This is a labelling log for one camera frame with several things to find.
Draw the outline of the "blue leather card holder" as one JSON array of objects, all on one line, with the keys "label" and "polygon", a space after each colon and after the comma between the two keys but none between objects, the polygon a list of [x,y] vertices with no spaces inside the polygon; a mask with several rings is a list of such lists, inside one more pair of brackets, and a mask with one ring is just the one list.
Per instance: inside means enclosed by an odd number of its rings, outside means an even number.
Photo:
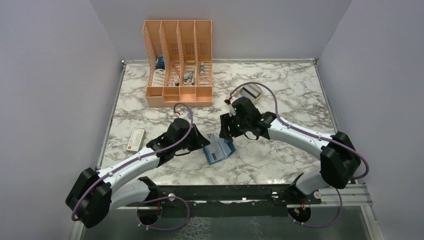
[{"label": "blue leather card holder", "polygon": [[209,165],[224,161],[236,152],[232,138],[223,139],[215,133],[208,133],[206,139],[210,144],[202,150]]}]

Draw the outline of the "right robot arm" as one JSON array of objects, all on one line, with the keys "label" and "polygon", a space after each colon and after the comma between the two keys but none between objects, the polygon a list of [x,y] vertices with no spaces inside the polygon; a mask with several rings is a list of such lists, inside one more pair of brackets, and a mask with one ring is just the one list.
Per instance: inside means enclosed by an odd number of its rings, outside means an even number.
[{"label": "right robot arm", "polygon": [[232,139],[250,132],[256,139],[287,143],[319,160],[319,170],[302,173],[290,184],[288,196],[296,204],[319,189],[344,189],[361,164],[350,138],[341,131],[331,135],[291,124],[276,113],[261,113],[247,97],[236,99],[230,106],[230,112],[220,115],[220,138]]}]

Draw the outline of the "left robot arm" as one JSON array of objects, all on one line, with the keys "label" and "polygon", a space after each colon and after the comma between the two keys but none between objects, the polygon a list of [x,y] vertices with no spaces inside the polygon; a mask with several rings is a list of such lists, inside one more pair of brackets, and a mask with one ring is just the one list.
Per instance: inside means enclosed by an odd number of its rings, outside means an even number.
[{"label": "left robot arm", "polygon": [[178,151],[191,153],[207,145],[210,141],[194,123],[176,118],[165,133],[150,140],[135,155],[99,171],[90,167],[83,170],[65,199],[72,211],[71,219],[92,228],[110,210],[136,202],[152,205],[159,196],[158,187],[148,177],[136,178],[167,163]]}]

